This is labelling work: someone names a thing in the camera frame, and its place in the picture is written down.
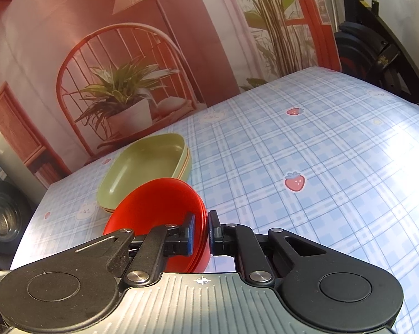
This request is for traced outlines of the red bowl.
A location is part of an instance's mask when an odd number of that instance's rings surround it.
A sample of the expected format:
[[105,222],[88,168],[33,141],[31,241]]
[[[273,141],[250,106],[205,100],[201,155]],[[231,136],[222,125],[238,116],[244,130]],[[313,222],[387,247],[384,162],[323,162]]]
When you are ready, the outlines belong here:
[[[132,229],[135,235],[148,234],[158,225],[181,225],[185,214],[191,213],[182,201],[182,180],[159,178],[139,186],[117,206],[103,233]],[[178,272],[175,256],[168,260],[166,271]]]
[[187,183],[181,181],[182,201],[188,211],[195,215],[194,250],[191,256],[176,258],[176,269],[182,273],[203,273],[210,260],[208,233],[208,211],[198,193]]

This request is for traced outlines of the washing machine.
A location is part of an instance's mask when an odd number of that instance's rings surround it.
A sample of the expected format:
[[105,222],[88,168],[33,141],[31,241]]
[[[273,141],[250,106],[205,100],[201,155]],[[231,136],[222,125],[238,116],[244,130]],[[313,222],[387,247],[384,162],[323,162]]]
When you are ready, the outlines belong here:
[[46,188],[0,133],[0,270],[10,268]]

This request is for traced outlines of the blue plaid bed sheet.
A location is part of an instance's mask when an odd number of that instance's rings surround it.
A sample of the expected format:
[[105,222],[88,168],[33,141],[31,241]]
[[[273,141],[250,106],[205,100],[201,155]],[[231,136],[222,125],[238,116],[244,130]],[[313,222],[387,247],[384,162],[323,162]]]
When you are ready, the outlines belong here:
[[277,225],[392,272],[419,333],[419,106],[308,68],[172,124],[227,222]]

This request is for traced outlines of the printed room scene backdrop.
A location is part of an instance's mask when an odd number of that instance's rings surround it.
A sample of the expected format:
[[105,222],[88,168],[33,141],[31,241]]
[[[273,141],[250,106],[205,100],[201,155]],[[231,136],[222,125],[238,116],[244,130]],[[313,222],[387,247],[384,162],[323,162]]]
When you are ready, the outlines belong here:
[[326,0],[0,0],[0,133],[45,186],[308,67]]

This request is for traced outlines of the black exercise machine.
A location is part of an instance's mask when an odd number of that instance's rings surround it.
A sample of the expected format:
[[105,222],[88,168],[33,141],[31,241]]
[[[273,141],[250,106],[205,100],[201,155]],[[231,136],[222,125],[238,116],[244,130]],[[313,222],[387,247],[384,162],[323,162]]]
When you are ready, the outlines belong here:
[[379,15],[379,1],[343,0],[345,21],[334,33],[344,74],[419,106],[419,69]]

